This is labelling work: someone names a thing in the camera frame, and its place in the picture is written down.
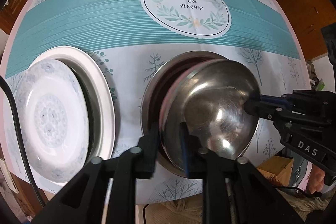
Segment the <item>person's hand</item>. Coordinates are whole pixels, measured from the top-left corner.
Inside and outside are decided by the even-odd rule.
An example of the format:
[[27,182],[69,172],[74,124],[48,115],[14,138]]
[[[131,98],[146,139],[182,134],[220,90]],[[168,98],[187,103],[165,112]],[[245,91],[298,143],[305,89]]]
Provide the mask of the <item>person's hand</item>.
[[314,194],[315,192],[320,192],[324,186],[324,178],[325,178],[325,171],[316,167],[315,165],[312,166],[309,180],[307,182],[307,191],[310,194]]

